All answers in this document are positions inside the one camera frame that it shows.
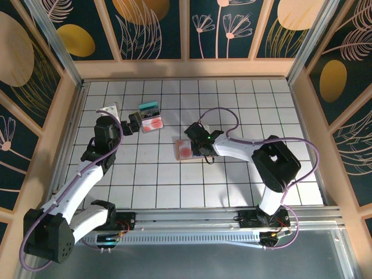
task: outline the white grid floor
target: white grid floor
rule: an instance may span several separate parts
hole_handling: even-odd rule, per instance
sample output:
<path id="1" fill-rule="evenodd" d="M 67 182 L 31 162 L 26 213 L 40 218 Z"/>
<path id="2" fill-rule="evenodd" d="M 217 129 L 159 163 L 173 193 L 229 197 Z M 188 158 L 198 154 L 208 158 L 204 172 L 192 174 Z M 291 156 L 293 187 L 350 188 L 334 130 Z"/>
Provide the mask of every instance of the white grid floor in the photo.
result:
<path id="1" fill-rule="evenodd" d="M 118 209 L 203 208 L 254 206 L 260 201 L 264 184 L 253 163 L 217 157 L 213 165 L 200 161 L 176 161 L 174 142 L 186 138 L 184 130 L 207 109 L 232 109 L 240 127 L 232 135 L 250 139 L 301 137 L 302 130 L 285 80 L 164 80 L 111 81 L 90 84 L 73 147 L 67 176 L 80 162 L 94 136 L 95 110 L 117 102 L 121 119 L 143 102 L 158 101 L 164 128 L 125 137 L 116 161 L 90 191 L 80 208 L 95 199 L 116 204 Z M 202 123 L 210 130 L 227 131 L 234 117 L 212 111 Z M 312 168 L 305 144 L 289 142 L 301 161 L 298 177 Z M 315 176 L 299 183 L 288 193 L 287 205 L 322 205 Z"/>

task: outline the red stain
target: red stain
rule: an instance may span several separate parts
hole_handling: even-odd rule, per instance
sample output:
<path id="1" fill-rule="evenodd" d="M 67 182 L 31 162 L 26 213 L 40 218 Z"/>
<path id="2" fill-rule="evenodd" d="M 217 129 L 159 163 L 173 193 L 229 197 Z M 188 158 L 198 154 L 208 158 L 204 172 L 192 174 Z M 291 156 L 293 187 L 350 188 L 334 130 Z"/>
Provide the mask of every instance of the red stain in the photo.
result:
<path id="1" fill-rule="evenodd" d="M 156 118 L 151 121 L 151 126 L 155 129 L 159 129 L 163 127 L 163 122 L 161 119 Z"/>
<path id="2" fill-rule="evenodd" d="M 192 155 L 191 148 L 187 148 L 187 147 L 181 148 L 180 155 L 182 158 L 190 158 Z"/>

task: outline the yellow circle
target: yellow circle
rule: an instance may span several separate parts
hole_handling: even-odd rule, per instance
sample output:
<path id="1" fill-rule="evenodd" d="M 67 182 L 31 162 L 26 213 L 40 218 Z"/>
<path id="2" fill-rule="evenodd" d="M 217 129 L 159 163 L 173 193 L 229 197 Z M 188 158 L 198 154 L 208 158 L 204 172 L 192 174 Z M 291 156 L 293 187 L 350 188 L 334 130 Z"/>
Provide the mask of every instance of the yellow circle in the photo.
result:
<path id="1" fill-rule="evenodd" d="M 313 25 L 324 0 L 280 0 L 278 21 L 289 30 L 306 30 Z"/>
<path id="2" fill-rule="evenodd" d="M 118 13 L 128 22 L 144 25 L 146 19 L 146 23 L 151 24 L 152 20 L 146 15 L 142 1 L 149 12 L 153 10 L 158 21 L 167 15 L 169 0 L 113 0 L 112 2 Z"/>
<path id="3" fill-rule="evenodd" d="M 14 18 L 0 12 L 0 80 L 19 87 L 28 82 L 34 70 L 33 43 Z"/>
<path id="4" fill-rule="evenodd" d="M 83 28 L 75 24 L 66 24 L 57 29 L 70 54 L 87 57 L 93 54 L 95 44 L 92 36 Z"/>
<path id="5" fill-rule="evenodd" d="M 326 102 L 334 102 L 342 94 L 348 72 L 345 65 L 338 60 L 329 61 L 321 71 L 320 95 Z"/>

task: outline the purple cable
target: purple cable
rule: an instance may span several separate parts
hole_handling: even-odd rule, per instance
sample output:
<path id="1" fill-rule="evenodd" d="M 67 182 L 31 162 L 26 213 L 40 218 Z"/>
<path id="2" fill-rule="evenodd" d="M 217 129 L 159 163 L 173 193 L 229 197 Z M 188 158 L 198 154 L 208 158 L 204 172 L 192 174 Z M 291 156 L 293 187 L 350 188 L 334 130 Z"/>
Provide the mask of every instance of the purple cable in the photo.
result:
<path id="1" fill-rule="evenodd" d="M 241 139 L 231 138 L 230 135 L 229 135 L 229 133 L 239 127 L 239 118 L 238 118 L 238 116 L 231 109 L 227 109 L 227 108 L 217 107 L 217 108 L 212 108 L 212 109 L 207 110 L 199 118 L 198 123 L 200 123 L 200 121 L 202 120 L 202 118 L 204 117 L 204 115 L 207 114 L 207 112 L 210 112 L 211 110 L 216 110 L 216 109 L 218 109 L 218 110 L 220 110 L 220 109 L 221 110 L 226 110 L 226 111 L 232 113 L 232 115 L 234 115 L 234 117 L 235 117 L 235 119 L 237 121 L 236 125 L 233 128 L 231 128 L 231 129 L 229 129 L 229 130 L 226 131 L 226 137 L 230 141 L 234 141 L 234 142 L 237 142 L 237 143 L 240 143 L 240 144 L 249 144 L 249 145 L 270 144 L 270 143 L 278 142 L 278 141 L 300 141 L 300 142 L 304 142 L 308 146 L 311 146 L 313 148 L 313 150 L 315 151 L 316 160 L 315 160 L 314 167 L 311 169 L 311 171 L 309 171 L 303 177 L 299 178 L 298 180 L 293 181 L 288 186 L 286 186 L 285 187 L 285 190 L 284 190 L 284 193 L 283 193 L 283 197 L 280 200 L 280 204 L 283 205 L 286 209 L 288 209 L 295 216 L 296 223 L 297 223 L 296 234 L 293 237 L 293 239 L 291 241 L 289 241 L 289 243 L 287 243 L 285 245 L 275 246 L 275 247 L 267 247 L 267 248 L 269 248 L 269 249 L 281 249 L 281 248 L 285 248 L 285 247 L 290 246 L 297 239 L 297 236 L 299 234 L 299 222 L 298 222 L 298 216 L 297 216 L 297 214 L 289 206 L 284 205 L 283 202 L 284 202 L 284 199 L 285 199 L 286 195 L 288 194 L 289 189 L 291 189 L 294 185 L 296 185 L 297 183 L 303 181 L 304 179 L 306 179 L 307 177 L 309 177 L 310 175 L 312 175 L 316 171 L 316 169 L 319 167 L 319 158 L 320 158 L 319 150 L 316 148 L 316 146 L 313 143 L 311 143 L 310 141 L 307 141 L 307 140 L 305 140 L 303 138 L 294 138 L 294 137 L 288 137 L 287 138 L 287 137 L 284 137 L 284 138 L 264 139 L 263 141 L 243 141 Z"/>
<path id="2" fill-rule="evenodd" d="M 59 202 L 61 202 L 61 200 L 68 194 L 68 192 L 74 187 L 75 183 L 78 181 L 78 179 L 88 170 L 90 169 L 92 166 L 94 166 L 95 164 L 97 164 L 98 162 L 104 160 L 105 158 L 107 158 L 108 156 L 110 156 L 111 154 L 113 154 L 114 152 L 117 151 L 117 149 L 119 148 L 120 144 L 121 144 L 121 140 L 123 139 L 123 129 L 121 127 L 121 123 L 118 121 L 118 119 L 116 119 L 116 117 L 114 115 L 112 115 L 111 113 L 109 112 L 106 112 L 104 110 L 97 110 L 96 113 L 103 113 L 105 115 L 108 115 L 110 116 L 111 118 L 113 118 L 116 122 L 116 124 L 118 125 L 119 127 L 119 130 L 120 130 L 120 140 L 119 140 L 119 143 L 114 147 L 114 149 L 112 149 L 110 152 L 108 152 L 107 154 L 103 155 L 102 157 L 98 158 L 97 160 L 91 162 L 88 166 L 86 166 L 85 168 L 82 169 L 82 171 L 80 171 L 76 176 L 75 178 L 73 179 L 73 181 L 71 181 L 70 185 L 67 186 L 67 188 L 63 191 L 63 193 L 61 194 L 61 196 L 56 200 L 55 204 L 53 204 L 51 207 L 49 207 L 36 221 L 35 223 L 28 229 L 28 231 L 26 232 L 26 234 L 24 235 L 24 238 L 22 240 L 22 243 L 21 243 L 21 247 L 19 249 L 19 260 L 20 260 L 20 263 L 22 265 L 22 267 L 24 269 L 26 269 L 27 271 L 32 271 L 32 272 L 36 272 L 36 271 L 41 271 L 45 268 L 47 268 L 51 263 L 52 261 L 48 261 L 46 264 L 44 264 L 43 266 L 41 267 L 37 267 L 37 268 L 32 268 L 32 267 L 29 267 L 25 260 L 24 260 L 24 247 L 26 245 L 26 242 L 28 240 L 28 238 L 30 237 L 31 233 L 35 230 L 35 228 L 37 227 L 37 225 L 39 225 L 40 221 L 49 213 L 51 212 L 56 206 L 57 204 L 59 204 Z"/>

